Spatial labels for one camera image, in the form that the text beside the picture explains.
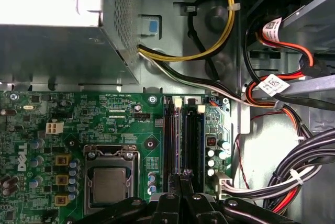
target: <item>cable tie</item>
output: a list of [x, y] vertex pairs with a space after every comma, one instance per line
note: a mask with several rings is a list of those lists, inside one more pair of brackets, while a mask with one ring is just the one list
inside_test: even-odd
[[300, 141], [304, 141], [304, 140], [306, 140], [306, 138], [304, 137], [304, 136], [298, 136], [298, 139], [297, 139], [299, 142]]
[[273, 175], [277, 180], [279, 180], [280, 182], [284, 182], [284, 181], [285, 181], [285, 179], [282, 178], [282, 177], [280, 177], [276, 172], [273, 172], [272, 175]]
[[227, 7], [227, 10], [232, 10], [232, 11], [238, 11], [240, 9], [241, 9], [240, 3], [234, 3], [233, 5]]
[[304, 184], [302, 178], [300, 178], [300, 175], [298, 174], [297, 171], [291, 169], [289, 173], [291, 173], [292, 178], [294, 178], [301, 186]]
[[284, 108], [285, 103], [283, 101], [277, 100], [273, 106], [275, 110], [282, 110]]

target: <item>power supply vent grille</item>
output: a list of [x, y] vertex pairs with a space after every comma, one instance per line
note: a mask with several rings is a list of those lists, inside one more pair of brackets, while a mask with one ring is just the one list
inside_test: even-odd
[[140, 0], [115, 0], [114, 26], [131, 58], [136, 57]]

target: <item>motherboard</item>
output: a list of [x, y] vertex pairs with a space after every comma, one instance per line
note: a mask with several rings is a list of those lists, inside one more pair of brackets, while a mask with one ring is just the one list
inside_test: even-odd
[[193, 173], [197, 192], [220, 198], [229, 108], [206, 96], [1, 93], [0, 223], [75, 223], [128, 197], [149, 201], [171, 173]]

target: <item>barcode sticker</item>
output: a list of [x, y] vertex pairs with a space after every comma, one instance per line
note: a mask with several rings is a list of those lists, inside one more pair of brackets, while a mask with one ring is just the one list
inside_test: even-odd
[[289, 84], [281, 80], [274, 74], [270, 74], [264, 81], [259, 83], [258, 87], [273, 97], [289, 87]]
[[282, 18], [274, 19], [273, 21], [265, 24], [263, 27], [263, 33], [267, 39], [275, 42], [279, 42], [278, 31], [279, 26], [282, 22]]

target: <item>yellow wire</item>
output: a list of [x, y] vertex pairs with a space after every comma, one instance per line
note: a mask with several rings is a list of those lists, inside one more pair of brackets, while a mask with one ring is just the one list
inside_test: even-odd
[[[234, 5], [234, 0], [228, 0], [228, 6], [232, 7]], [[184, 57], [165, 57], [163, 55], [159, 55], [156, 53], [151, 53], [148, 52], [144, 49], [139, 49], [141, 53], [146, 55], [149, 58], [155, 59], [155, 60], [160, 60], [160, 61], [169, 61], [169, 62], [178, 62], [178, 61], [187, 61], [187, 60], [192, 60], [196, 58], [201, 58], [203, 56], [206, 56], [209, 53], [212, 53], [216, 49], [218, 49], [228, 38], [229, 34], [231, 33], [232, 26], [234, 24], [234, 19], [235, 19], [235, 11], [234, 10], [229, 10], [228, 11], [228, 21], [225, 26], [225, 29], [220, 36], [219, 40], [208, 50], [206, 50], [203, 53], [196, 54], [196, 55], [189, 55], [189, 56], [184, 56]]]

